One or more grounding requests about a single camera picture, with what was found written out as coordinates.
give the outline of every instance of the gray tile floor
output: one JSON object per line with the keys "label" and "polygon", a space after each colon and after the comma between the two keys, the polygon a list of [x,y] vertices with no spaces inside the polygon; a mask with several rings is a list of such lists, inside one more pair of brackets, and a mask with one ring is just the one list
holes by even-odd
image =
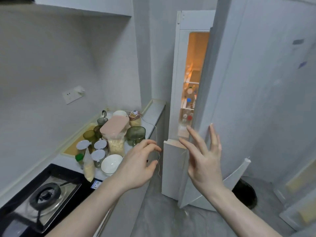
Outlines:
{"label": "gray tile floor", "polygon": [[[283,237],[293,234],[295,231],[278,216],[283,206],[274,195],[272,185],[254,178],[244,177],[243,179],[255,189],[258,197],[258,205],[254,208],[254,213]],[[156,171],[150,181],[131,237],[156,236],[229,237],[236,235],[217,212],[190,205],[179,209],[177,201],[161,194],[161,178]]]}

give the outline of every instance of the hand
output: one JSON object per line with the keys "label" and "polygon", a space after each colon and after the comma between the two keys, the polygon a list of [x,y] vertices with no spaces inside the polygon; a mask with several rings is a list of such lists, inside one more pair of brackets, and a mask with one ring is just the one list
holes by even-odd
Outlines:
{"label": "hand", "polygon": [[198,191],[206,198],[215,195],[217,191],[226,187],[223,183],[221,172],[222,145],[219,135],[216,134],[213,124],[210,125],[211,147],[208,150],[203,138],[191,127],[187,126],[188,132],[195,140],[198,148],[192,143],[179,138],[179,141],[189,150],[188,174]]}
{"label": "hand", "polygon": [[161,151],[156,141],[142,140],[134,148],[128,151],[123,161],[111,176],[116,183],[121,185],[123,191],[143,186],[155,171],[157,160],[154,160],[146,167],[148,155],[152,151]]}

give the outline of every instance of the string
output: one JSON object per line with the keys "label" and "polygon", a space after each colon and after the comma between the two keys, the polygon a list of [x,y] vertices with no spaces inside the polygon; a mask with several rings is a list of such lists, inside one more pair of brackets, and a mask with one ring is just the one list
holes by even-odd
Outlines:
{"label": "string", "polygon": [[[158,131],[157,131],[157,127],[156,127],[154,124],[145,121],[143,117],[142,117],[142,120],[143,120],[144,122],[148,123],[148,124],[153,125],[153,126],[156,128],[156,141],[158,142],[158,134],[157,134]],[[159,164],[160,153],[159,153],[158,151],[157,151],[157,153],[158,153],[158,155],[159,155],[159,158],[158,158],[158,176],[161,178],[161,176],[160,176],[160,174],[159,174],[159,172],[160,172],[160,164]]]}

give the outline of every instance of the kitchen counter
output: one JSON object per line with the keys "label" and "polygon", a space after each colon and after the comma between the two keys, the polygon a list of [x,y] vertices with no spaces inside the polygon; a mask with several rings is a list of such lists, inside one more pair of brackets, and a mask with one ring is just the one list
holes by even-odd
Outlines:
{"label": "kitchen counter", "polygon": [[[163,147],[163,129],[164,129],[164,111],[165,103],[159,100],[153,100],[148,107],[144,116],[142,117],[142,126],[146,129],[146,139],[154,139],[158,144]],[[129,151],[132,147],[125,142],[125,152]],[[152,159],[157,159],[156,155],[152,155],[149,162]],[[73,157],[69,157],[63,154],[52,154],[48,158],[44,159],[38,166],[35,166],[28,172],[27,175],[21,177],[20,181],[13,185],[6,193],[0,196],[0,206],[7,203],[15,194],[17,194],[26,184],[34,179],[42,170],[44,170],[50,163],[83,173],[83,170],[78,165],[77,161]],[[107,176],[101,171],[96,169],[95,178],[104,180]],[[117,201],[116,207],[111,208],[107,213],[103,221],[109,221],[110,224],[102,226],[102,223],[94,236],[119,236],[128,237],[132,231],[134,223],[136,221],[140,206],[142,204],[144,195],[146,193],[148,183],[143,187],[130,190],[123,194]]]}

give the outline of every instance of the green bottle cap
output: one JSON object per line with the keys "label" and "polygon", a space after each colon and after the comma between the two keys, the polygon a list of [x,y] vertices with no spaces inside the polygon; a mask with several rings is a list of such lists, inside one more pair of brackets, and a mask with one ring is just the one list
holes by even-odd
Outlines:
{"label": "green bottle cap", "polygon": [[76,159],[76,161],[81,161],[81,160],[83,160],[83,157],[84,157],[84,155],[82,154],[82,153],[80,153],[80,154],[77,154],[76,156],[75,156],[75,159]]}

